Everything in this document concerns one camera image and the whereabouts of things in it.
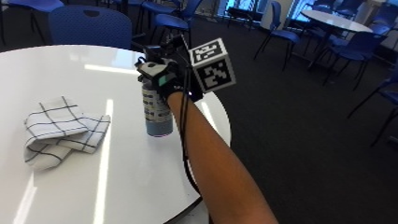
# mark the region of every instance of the blue chair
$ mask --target blue chair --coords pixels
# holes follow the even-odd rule
[[[376,34],[376,35],[386,35],[388,33],[388,31],[391,30],[391,27],[388,27],[387,25],[384,25],[382,23],[379,23],[379,24],[372,23],[370,25],[370,29],[371,29],[371,31],[372,31],[374,34]],[[338,47],[338,48],[342,48],[342,47],[347,46],[347,44],[350,42],[347,39],[340,38],[336,35],[331,35],[328,41],[330,41],[331,46],[332,47]]]
[[[323,58],[323,56],[327,52],[330,52],[335,55],[335,59],[328,67],[328,74],[326,75],[326,78],[323,80],[323,86],[327,83],[327,80],[331,75],[331,70],[335,66],[336,61],[340,58],[343,58],[347,61],[336,74],[338,76],[343,72],[343,70],[347,68],[351,61],[360,62],[360,66],[359,66],[358,73],[355,76],[355,78],[358,80],[356,80],[356,84],[355,84],[352,90],[355,90],[358,88],[362,76],[366,71],[366,67],[368,65],[368,60],[372,56],[372,52],[386,38],[387,37],[384,35],[376,35],[376,34],[368,33],[368,32],[358,32],[351,37],[347,46],[340,46],[340,47],[330,46],[323,49],[319,59]]]
[[[380,136],[382,136],[382,134],[383,134],[383,132],[384,132],[388,124],[390,124],[390,122],[398,116],[398,92],[396,91],[383,91],[383,88],[387,87],[387,86],[390,86],[394,83],[398,83],[398,66],[395,66],[395,69],[391,72],[391,76],[386,80],[383,80],[383,82],[379,84],[379,86],[375,88],[375,90],[363,99],[363,101],[355,106],[355,108],[352,109],[352,111],[347,115],[347,119],[348,119],[352,116],[352,114],[355,113],[355,111],[360,108],[360,106],[364,104],[364,102],[371,98],[371,96],[375,93],[379,93],[380,96],[386,100],[388,100],[388,102],[394,105],[394,108],[391,109],[391,111],[388,113],[388,116],[387,116],[387,119],[384,121],[384,124],[383,124],[383,126],[382,126],[382,128],[380,128],[380,130],[379,130],[379,132],[378,132],[378,134],[375,136],[375,139],[372,140],[372,142],[370,144],[371,147],[376,144],[376,142],[378,142],[378,140],[379,140],[379,138],[380,138]]]
[[[383,3],[371,19],[371,23],[375,24],[380,23],[390,27],[394,27],[396,17],[398,17],[398,6],[390,3]]]
[[[41,30],[40,30],[38,22],[34,17],[33,10],[49,13],[53,9],[62,7],[64,3],[60,0],[9,0],[6,3],[1,3],[1,1],[0,1],[0,7],[1,6],[22,7],[22,8],[29,9],[29,11],[30,11],[29,24],[30,24],[32,31],[34,32],[34,26],[36,26],[41,40],[44,43],[46,43],[42,33],[41,33]],[[0,32],[1,32],[2,43],[5,45],[2,10],[0,10]]]
[[[327,7],[312,7],[312,10],[332,14],[332,10]],[[301,32],[301,35],[299,35],[299,36],[302,36],[302,34],[304,32],[307,32],[307,34],[308,34],[308,40],[307,40],[306,48],[303,50],[303,56],[307,53],[307,49],[308,49],[311,39],[316,38],[318,44],[320,43],[320,39],[323,38],[323,36],[326,34],[326,32],[324,32],[326,29],[328,29],[328,27],[324,24],[322,24],[320,22],[308,21],[308,23],[307,23],[304,29],[302,29],[302,32]]]
[[[354,19],[363,2],[364,0],[343,0],[342,4],[335,8],[335,13],[347,19]]]
[[[150,24],[151,24],[151,14],[158,15],[158,14],[166,14],[166,15],[175,15],[179,17],[179,11],[181,11],[181,1],[179,0],[170,0],[174,4],[173,7],[165,6],[162,4],[158,4],[153,2],[151,0],[146,0],[142,2],[141,7],[139,7],[139,12],[138,12],[138,20],[137,20],[137,29],[139,26],[139,33],[142,32],[142,18],[143,18],[143,12],[147,12],[147,29],[150,29]]]
[[[270,24],[270,33],[266,36],[266,38],[263,39],[259,48],[255,52],[254,55],[254,59],[259,53],[259,51],[265,49],[265,46],[267,45],[267,43],[270,42],[271,38],[278,38],[278,39],[283,39],[287,41],[287,48],[286,48],[286,54],[285,54],[285,63],[283,63],[283,67],[282,67],[282,71],[285,70],[286,67],[286,62],[289,61],[290,57],[291,57],[291,52],[294,49],[294,45],[295,43],[299,41],[299,37],[295,33],[290,32],[290,31],[285,31],[285,30],[277,30],[277,27],[281,24],[281,5],[277,1],[271,2],[273,5],[273,21]]]
[[[189,49],[191,48],[191,33],[190,33],[190,26],[191,26],[191,19],[195,13],[195,10],[199,6],[199,2],[202,0],[187,0],[185,9],[179,12],[179,16],[171,16],[166,14],[159,14],[155,16],[154,23],[155,28],[153,30],[151,36],[150,36],[150,43],[153,40],[154,33],[157,31],[157,28],[162,26],[163,28],[169,30],[177,30],[179,32],[187,32],[189,34]]]
[[[104,7],[66,6],[48,16],[54,45],[96,45],[130,49],[131,21]]]

